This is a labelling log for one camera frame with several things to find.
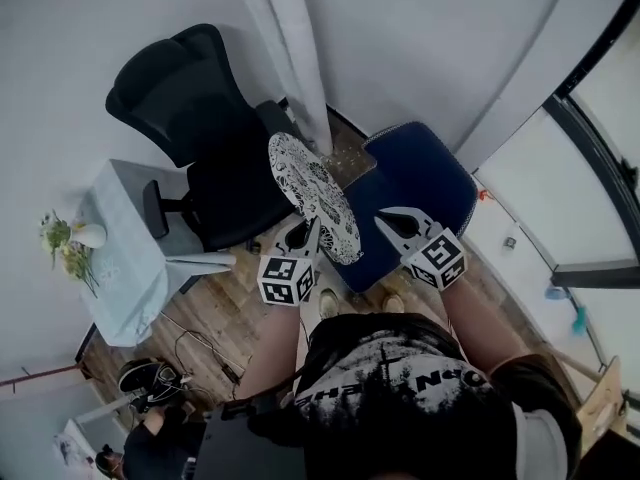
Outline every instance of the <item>vase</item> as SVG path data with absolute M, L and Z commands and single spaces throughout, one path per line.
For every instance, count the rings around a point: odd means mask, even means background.
M 71 230 L 71 242 L 78 242 L 91 249 L 100 249 L 107 241 L 107 232 L 99 224 L 87 224 Z

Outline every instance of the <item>blue chair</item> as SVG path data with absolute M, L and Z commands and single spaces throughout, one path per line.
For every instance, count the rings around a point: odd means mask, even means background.
M 351 265 L 333 264 L 356 293 L 368 290 L 400 264 L 400 255 L 373 220 L 378 210 L 420 208 L 460 236 L 477 200 L 469 173 L 422 123 L 387 128 L 367 140 L 364 149 L 377 165 L 344 189 L 364 255 Z

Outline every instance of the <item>black t-shirt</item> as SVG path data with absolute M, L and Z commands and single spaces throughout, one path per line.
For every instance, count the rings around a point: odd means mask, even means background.
M 179 480 L 184 464 L 195 457 L 204 423 L 182 424 L 184 413 L 168 409 L 165 422 L 154 436 L 144 424 L 134 428 L 124 445 L 123 469 L 127 480 Z
M 542 356 L 490 378 L 414 314 L 342 315 L 314 331 L 295 399 L 309 478 L 553 480 L 569 477 L 581 428 Z

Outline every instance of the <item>light blue tablecloth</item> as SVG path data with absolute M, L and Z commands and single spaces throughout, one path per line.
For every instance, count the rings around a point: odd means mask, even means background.
M 81 297 L 112 346 L 133 347 L 148 338 L 153 320 L 192 275 L 224 272 L 235 262 L 228 253 L 203 253 L 179 214 L 167 214 L 170 232 L 154 240 L 142 206 L 143 188 L 153 179 L 167 199 L 181 199 L 188 190 L 182 172 L 109 160 L 77 215 L 107 231 L 106 244 L 91 255 L 96 296 L 83 288 Z

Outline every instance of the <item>black office chair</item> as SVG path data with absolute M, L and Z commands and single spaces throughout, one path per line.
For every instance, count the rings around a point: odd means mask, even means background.
M 168 232 L 164 212 L 179 211 L 204 250 L 216 251 L 293 211 L 273 179 L 267 147 L 276 132 L 298 133 L 275 102 L 247 104 L 213 25 L 196 25 L 136 54 L 118 74 L 106 109 L 176 167 L 192 164 L 182 201 L 163 201 L 157 184 L 145 190 L 147 225 L 156 237 Z

